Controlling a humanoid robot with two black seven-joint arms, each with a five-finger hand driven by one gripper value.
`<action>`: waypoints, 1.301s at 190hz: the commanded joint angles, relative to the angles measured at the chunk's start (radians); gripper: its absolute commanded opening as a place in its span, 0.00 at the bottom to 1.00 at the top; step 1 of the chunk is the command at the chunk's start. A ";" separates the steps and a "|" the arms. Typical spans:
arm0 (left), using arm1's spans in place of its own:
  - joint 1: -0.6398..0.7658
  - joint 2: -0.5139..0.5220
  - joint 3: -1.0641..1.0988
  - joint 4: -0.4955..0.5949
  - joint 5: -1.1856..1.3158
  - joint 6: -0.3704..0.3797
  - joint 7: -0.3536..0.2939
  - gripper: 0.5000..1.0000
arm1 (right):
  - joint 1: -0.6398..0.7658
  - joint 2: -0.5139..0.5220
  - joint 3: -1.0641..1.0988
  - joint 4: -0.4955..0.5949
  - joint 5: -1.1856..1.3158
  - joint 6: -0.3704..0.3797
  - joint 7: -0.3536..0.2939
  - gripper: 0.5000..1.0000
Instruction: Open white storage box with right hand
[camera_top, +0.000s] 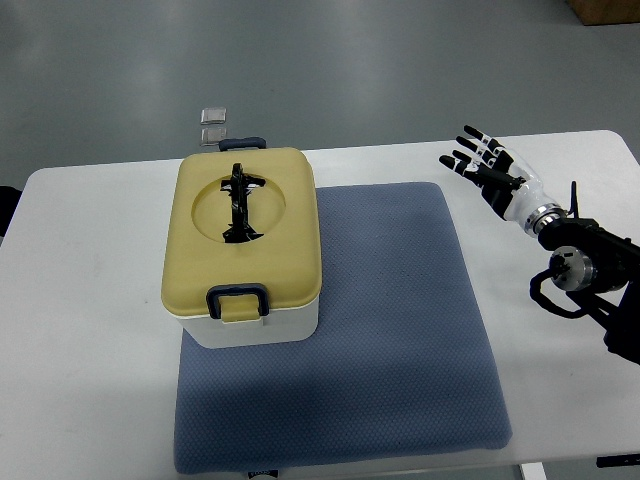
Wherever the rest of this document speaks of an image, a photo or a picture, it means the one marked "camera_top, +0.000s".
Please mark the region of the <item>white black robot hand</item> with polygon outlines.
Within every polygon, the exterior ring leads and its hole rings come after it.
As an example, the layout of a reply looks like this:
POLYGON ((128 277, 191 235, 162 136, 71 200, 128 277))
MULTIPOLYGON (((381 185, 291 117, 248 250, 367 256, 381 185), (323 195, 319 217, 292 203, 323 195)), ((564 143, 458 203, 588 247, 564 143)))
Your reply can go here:
POLYGON ((565 210, 544 191, 530 165, 498 139, 466 125, 458 147, 439 157, 449 170, 479 188, 481 197, 504 221, 517 223, 531 237, 564 218, 565 210))

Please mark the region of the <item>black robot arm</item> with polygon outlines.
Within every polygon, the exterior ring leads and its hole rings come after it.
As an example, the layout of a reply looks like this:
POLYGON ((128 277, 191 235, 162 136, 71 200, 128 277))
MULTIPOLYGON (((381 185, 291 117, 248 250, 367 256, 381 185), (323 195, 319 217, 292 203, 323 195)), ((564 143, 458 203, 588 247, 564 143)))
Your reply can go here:
POLYGON ((552 253, 530 280, 529 295, 566 319, 593 318, 609 352, 639 362, 639 247, 579 215, 577 184, 570 209, 544 206, 534 223, 539 244, 552 253))

